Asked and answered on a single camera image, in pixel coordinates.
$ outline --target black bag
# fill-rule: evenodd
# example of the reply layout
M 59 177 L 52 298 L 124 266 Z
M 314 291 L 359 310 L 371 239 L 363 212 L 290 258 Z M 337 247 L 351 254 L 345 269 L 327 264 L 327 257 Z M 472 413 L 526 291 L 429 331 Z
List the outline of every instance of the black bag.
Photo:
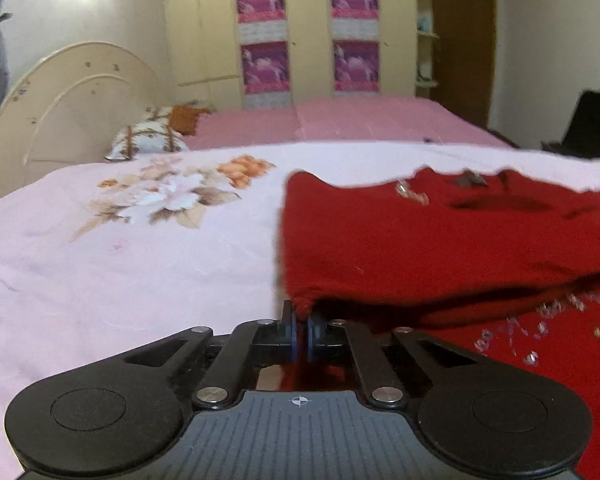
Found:
M 600 157 L 600 92 L 584 91 L 562 142 L 542 146 L 551 152 L 582 158 Z

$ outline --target red fabric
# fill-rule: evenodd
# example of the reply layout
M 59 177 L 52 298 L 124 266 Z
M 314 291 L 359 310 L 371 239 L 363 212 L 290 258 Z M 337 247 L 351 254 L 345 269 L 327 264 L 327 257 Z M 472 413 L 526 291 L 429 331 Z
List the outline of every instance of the red fabric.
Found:
M 484 355 L 551 378 L 575 391 L 586 402 L 594 421 L 589 446 L 577 471 L 587 480 L 600 480 L 600 338 L 594 335 L 600 327 L 600 304 L 585 303 L 585 312 L 571 308 L 555 319 L 542 319 L 531 312 L 518 318 L 519 325 L 501 320 L 428 332 L 475 352 L 474 342 L 481 338 L 482 330 L 488 329 L 494 337 Z M 549 332 L 536 339 L 533 336 L 539 333 L 540 322 L 546 324 Z M 513 327 L 511 336 L 509 327 Z M 523 363 L 532 351 L 538 354 L 536 367 Z M 345 382 L 342 370 L 315 365 L 287 366 L 281 385 L 283 391 L 350 388 L 354 386 Z
M 457 179 L 419 171 L 408 182 L 427 195 L 422 205 L 399 195 L 396 182 L 337 188 L 291 176 L 282 245 L 298 317 L 335 298 L 378 307 L 335 304 L 328 317 L 344 308 L 341 317 L 378 330 L 398 318 L 442 328 L 515 316 L 600 285 L 600 193 L 513 170 L 484 176 L 486 187 Z

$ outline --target silver screw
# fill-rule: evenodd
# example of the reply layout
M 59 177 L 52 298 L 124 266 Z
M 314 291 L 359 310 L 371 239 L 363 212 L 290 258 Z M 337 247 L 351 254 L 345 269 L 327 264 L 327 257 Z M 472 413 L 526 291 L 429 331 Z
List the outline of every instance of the silver screw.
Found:
M 210 402 L 211 404 L 222 402 L 229 396 L 224 388 L 218 388 L 217 386 L 202 388 L 198 390 L 196 395 L 202 402 Z
M 382 386 L 373 390 L 371 396 L 378 402 L 394 404 L 402 399 L 402 392 L 392 386 Z

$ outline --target white pillow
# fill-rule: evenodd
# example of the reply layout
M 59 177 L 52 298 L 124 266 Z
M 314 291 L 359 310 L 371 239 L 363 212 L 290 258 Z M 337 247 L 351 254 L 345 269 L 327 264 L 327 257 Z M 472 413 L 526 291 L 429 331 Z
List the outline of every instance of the white pillow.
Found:
M 145 153 L 188 152 L 182 135 L 169 126 L 163 118 L 145 121 L 122 128 L 116 138 L 107 160 L 133 160 L 136 155 Z

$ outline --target brown door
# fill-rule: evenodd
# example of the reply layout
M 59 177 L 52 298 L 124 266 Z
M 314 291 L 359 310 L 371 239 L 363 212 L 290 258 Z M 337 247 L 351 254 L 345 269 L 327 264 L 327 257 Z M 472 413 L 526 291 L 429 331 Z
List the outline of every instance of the brown door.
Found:
M 487 127 L 493 86 L 495 0 L 433 0 L 431 99 L 465 121 Z

